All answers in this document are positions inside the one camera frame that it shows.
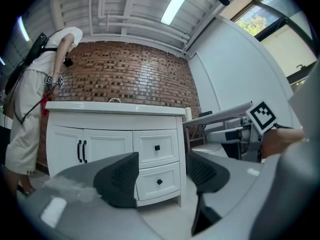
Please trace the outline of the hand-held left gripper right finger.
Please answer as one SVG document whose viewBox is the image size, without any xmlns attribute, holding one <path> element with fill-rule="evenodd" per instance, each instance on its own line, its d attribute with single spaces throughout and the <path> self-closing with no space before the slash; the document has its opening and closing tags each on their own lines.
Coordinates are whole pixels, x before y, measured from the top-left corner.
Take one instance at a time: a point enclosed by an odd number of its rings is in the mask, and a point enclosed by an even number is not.
<svg viewBox="0 0 320 240">
<path fill-rule="evenodd" d="M 187 153 L 187 172 L 196 186 L 197 206 L 191 228 L 193 236 L 201 233 L 218 222 L 219 215 L 209 204 L 206 194 L 221 190 L 230 179 L 227 168 L 203 157 L 203 152 L 189 151 Z"/>
</svg>

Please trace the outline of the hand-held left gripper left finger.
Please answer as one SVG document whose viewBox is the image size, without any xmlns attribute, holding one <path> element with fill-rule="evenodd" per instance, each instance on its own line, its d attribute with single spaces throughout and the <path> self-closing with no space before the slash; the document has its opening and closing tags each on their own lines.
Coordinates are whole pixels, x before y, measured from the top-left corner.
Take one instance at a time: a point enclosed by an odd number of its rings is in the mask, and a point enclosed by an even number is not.
<svg viewBox="0 0 320 240">
<path fill-rule="evenodd" d="M 135 184 L 139 175 L 139 153 L 127 153 L 124 158 L 99 170 L 93 187 L 109 205 L 115 208 L 135 208 Z"/>
</svg>

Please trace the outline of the person's right hand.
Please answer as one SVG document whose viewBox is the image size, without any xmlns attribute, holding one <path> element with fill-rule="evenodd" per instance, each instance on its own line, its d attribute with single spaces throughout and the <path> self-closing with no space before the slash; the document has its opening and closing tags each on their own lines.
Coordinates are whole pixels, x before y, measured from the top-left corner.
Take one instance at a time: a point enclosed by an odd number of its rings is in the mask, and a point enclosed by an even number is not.
<svg viewBox="0 0 320 240">
<path fill-rule="evenodd" d="M 288 146 L 305 138 L 302 129 L 277 128 L 266 131 L 263 135 L 260 150 L 261 158 L 282 154 Z"/>
</svg>

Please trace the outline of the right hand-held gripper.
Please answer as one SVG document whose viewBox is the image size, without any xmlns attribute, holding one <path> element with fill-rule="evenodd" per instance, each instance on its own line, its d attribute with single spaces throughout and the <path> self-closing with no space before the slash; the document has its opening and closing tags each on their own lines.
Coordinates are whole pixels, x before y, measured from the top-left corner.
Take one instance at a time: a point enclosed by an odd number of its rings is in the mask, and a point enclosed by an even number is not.
<svg viewBox="0 0 320 240">
<path fill-rule="evenodd" d="M 277 117 L 264 102 L 253 105 L 240 120 L 242 128 L 214 131 L 207 134 L 208 142 L 239 142 L 240 159 L 246 162 L 262 160 L 264 134 L 277 122 Z"/>
</svg>

